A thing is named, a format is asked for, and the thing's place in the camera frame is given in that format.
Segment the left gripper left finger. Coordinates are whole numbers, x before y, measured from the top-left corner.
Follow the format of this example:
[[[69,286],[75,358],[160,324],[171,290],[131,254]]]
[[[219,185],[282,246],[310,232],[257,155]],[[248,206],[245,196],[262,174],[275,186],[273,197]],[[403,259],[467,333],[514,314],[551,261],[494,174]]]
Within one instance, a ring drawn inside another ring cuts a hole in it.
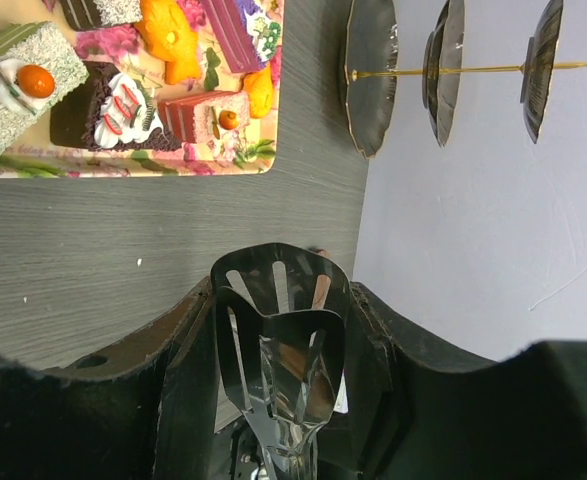
[[[212,295],[64,368],[0,356],[0,479],[203,479],[219,375]]]

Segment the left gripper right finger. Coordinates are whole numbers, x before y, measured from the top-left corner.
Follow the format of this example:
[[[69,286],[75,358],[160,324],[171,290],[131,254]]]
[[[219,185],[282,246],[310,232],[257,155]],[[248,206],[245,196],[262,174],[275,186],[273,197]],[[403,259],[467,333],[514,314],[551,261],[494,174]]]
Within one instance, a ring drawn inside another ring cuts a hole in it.
[[[351,287],[351,452],[366,479],[587,479],[587,341],[492,361]]]

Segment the metal serving tongs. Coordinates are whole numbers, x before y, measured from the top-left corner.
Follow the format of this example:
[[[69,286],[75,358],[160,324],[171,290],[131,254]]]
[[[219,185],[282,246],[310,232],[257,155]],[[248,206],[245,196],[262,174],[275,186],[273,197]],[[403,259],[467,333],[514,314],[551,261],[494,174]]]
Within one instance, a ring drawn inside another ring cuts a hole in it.
[[[225,394],[255,434],[269,478],[316,478],[316,437],[344,369],[346,274],[312,250],[267,243],[220,257],[210,280]]]

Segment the floral serving tray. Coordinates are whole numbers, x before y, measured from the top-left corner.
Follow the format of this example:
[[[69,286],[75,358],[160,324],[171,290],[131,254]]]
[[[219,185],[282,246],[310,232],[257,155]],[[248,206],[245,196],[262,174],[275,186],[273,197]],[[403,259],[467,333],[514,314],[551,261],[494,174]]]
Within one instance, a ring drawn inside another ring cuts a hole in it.
[[[165,82],[165,62],[151,56],[134,24],[74,31],[59,1],[0,1],[0,31],[12,24],[54,23],[86,61],[108,62],[142,83],[161,100],[210,91],[244,91],[249,97],[249,124],[204,144],[182,142],[172,152],[154,150],[101,151],[60,147],[50,140],[50,110],[0,155],[0,177],[110,177],[150,175],[234,175],[268,171],[277,149],[282,35],[275,55],[258,72],[232,73],[207,20],[201,1],[176,1],[190,28],[198,34],[201,77],[176,85]],[[280,1],[261,1],[282,22]]]

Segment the purple cake slice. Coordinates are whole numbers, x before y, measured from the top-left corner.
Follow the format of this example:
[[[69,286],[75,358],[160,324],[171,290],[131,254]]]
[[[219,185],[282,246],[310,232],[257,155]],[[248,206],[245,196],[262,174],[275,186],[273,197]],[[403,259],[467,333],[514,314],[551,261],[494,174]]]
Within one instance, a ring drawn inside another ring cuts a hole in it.
[[[254,73],[267,66],[283,27],[261,1],[204,0],[201,5],[232,73]]]

